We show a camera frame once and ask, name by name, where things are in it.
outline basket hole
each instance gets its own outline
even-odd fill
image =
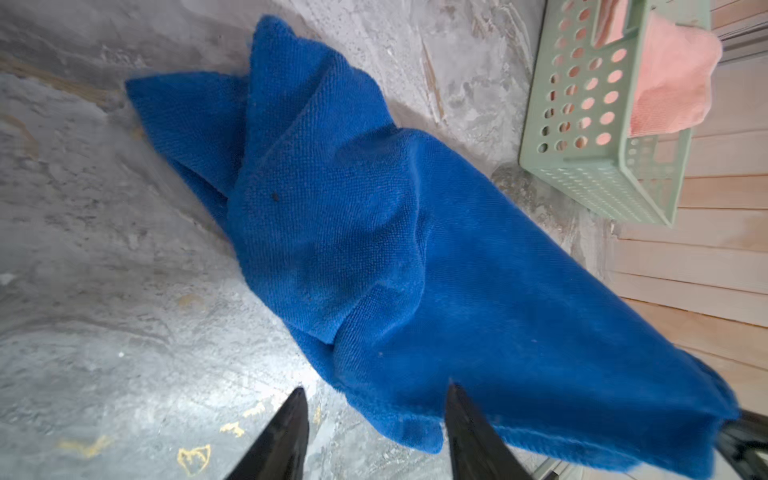
[[[614,112],[607,111],[600,116],[600,123],[602,123],[603,125],[608,125],[614,120],[614,118],[616,118],[616,115],[614,114]]]
[[[616,83],[617,81],[621,80],[621,76],[623,74],[624,73],[621,70],[614,70],[614,71],[612,71],[611,74],[608,75],[608,83],[609,84]]]
[[[611,141],[611,134],[608,132],[604,132],[602,134],[599,134],[598,137],[594,140],[598,145],[605,145],[609,141]]]
[[[603,97],[603,101],[607,104],[614,103],[619,98],[619,92],[617,91],[609,91],[607,94],[605,94],[605,97]]]
[[[611,61],[622,61],[626,56],[627,56],[627,49],[619,48],[614,52],[613,55],[611,55]]]

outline pink cloth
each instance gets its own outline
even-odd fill
[[[605,0],[598,48],[624,36],[627,0]],[[630,137],[672,134],[700,124],[712,106],[712,72],[723,54],[715,34],[651,12],[634,92]]]

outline blue towel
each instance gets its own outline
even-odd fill
[[[510,444],[693,478],[738,415],[675,349],[376,83],[264,17],[250,75],[131,80],[153,145],[250,288],[383,435],[438,452],[449,382]]]

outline marbled gray surface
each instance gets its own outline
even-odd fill
[[[384,439],[319,379],[122,84],[244,72],[253,26],[278,14],[599,272],[604,224],[515,165],[543,7],[0,0],[0,478],[223,478],[299,384],[308,478],[449,478],[446,452]]]

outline perforated basket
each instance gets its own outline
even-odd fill
[[[520,165],[603,217],[671,225],[692,132],[669,156],[656,135],[627,136],[641,47],[651,9],[708,29],[709,1],[630,1],[624,37],[596,49],[600,1],[547,4]]]

